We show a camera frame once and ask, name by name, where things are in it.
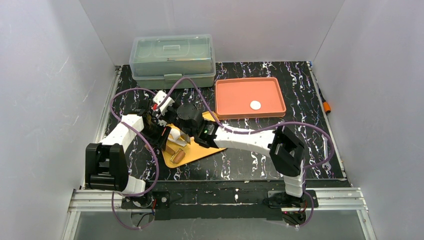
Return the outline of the wooden dough roller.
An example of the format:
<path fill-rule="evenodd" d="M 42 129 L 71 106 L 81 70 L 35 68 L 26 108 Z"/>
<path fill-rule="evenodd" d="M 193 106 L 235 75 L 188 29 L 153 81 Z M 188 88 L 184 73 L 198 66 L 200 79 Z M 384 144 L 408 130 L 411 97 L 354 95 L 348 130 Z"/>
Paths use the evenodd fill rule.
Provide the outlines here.
<path fill-rule="evenodd" d="M 174 142 L 168 142 L 165 145 L 165 149 L 159 149 L 159 153 L 156 153 L 156 158 L 159 159 L 162 156 L 166 164 L 176 166 L 180 164 L 185 156 L 185 145 L 175 144 Z"/>

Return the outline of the orange-red plastic tray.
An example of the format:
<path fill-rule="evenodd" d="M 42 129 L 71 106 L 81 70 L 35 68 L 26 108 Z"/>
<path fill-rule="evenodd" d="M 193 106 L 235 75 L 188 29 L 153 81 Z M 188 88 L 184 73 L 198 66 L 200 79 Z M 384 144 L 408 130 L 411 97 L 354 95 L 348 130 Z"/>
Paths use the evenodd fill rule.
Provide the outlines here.
<path fill-rule="evenodd" d="M 259 101 L 261 108 L 252 110 L 251 101 Z M 286 111 L 275 77 L 229 78 L 215 83 L 215 113 L 220 120 L 284 117 Z"/>

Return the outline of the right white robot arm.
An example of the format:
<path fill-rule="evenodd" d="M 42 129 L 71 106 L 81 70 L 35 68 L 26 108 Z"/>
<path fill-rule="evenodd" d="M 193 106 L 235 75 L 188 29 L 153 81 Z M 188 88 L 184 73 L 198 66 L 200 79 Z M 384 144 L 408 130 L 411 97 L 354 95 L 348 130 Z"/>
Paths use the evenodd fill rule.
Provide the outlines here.
<path fill-rule="evenodd" d="M 185 136 L 203 148 L 231 148 L 269 157 L 282 174 L 287 195 L 301 198 L 304 194 L 305 144 L 287 127 L 269 130 L 246 130 L 208 120 L 192 104 L 172 103 L 159 106 L 161 120 L 173 124 Z"/>

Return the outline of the metal scraper orange handle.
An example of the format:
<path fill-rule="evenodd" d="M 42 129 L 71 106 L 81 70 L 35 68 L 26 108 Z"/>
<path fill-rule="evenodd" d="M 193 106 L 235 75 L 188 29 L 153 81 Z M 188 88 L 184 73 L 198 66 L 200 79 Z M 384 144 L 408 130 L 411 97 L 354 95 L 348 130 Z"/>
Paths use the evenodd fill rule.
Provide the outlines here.
<path fill-rule="evenodd" d="M 191 138 L 180 131 L 172 131 L 168 136 L 168 140 L 180 147 L 186 147 L 191 144 Z"/>

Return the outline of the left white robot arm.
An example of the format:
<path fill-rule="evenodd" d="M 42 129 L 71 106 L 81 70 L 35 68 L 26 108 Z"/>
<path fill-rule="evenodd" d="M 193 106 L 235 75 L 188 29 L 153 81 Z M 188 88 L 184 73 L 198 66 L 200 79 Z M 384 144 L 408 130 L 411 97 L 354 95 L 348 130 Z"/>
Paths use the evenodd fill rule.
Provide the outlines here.
<path fill-rule="evenodd" d="M 105 138 L 87 145 L 85 187 L 131 197 L 148 193 L 155 184 L 129 174 L 126 151 L 136 137 L 150 150 L 164 150 L 170 132 L 171 127 L 156 121 L 149 110 L 138 108 L 123 115 Z"/>

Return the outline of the yellow plastic tray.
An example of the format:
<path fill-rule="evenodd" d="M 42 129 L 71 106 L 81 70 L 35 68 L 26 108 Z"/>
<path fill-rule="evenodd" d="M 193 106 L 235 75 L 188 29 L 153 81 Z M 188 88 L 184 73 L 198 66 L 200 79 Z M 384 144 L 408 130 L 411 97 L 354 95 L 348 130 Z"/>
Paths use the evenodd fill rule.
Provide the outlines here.
<path fill-rule="evenodd" d="M 191 138 L 190 144 L 187 143 L 186 145 L 182 146 L 176 142 L 173 142 L 174 136 L 177 135 L 177 132 L 179 132 L 179 129 L 172 124 L 169 124 L 168 126 L 171 127 L 172 130 L 171 130 L 171 133 L 169 134 L 166 147 L 169 147 L 175 152 L 181 149 L 185 153 L 181 161 L 179 161 L 178 163 L 174 163 L 172 161 L 172 159 L 174 159 L 172 155 L 166 151 L 162 151 L 161 155 L 164 159 L 164 163 L 169 168 L 177 168 L 177 167 L 189 164 L 191 162 L 209 157 L 211 155 L 214 155 L 226 150 L 226 148 L 213 148 L 213 147 L 204 148 L 200 146 L 199 144 L 195 143 L 193 137 Z"/>

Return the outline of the white dough ball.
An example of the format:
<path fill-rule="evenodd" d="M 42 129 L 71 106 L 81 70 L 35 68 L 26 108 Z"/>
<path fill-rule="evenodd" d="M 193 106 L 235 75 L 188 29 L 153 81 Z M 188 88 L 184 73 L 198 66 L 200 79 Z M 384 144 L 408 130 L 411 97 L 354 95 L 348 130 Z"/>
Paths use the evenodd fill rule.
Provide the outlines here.
<path fill-rule="evenodd" d="M 182 138 L 181 131 L 178 128 L 171 128 L 168 135 L 168 141 L 175 143 L 181 147 L 185 147 L 188 143 Z"/>

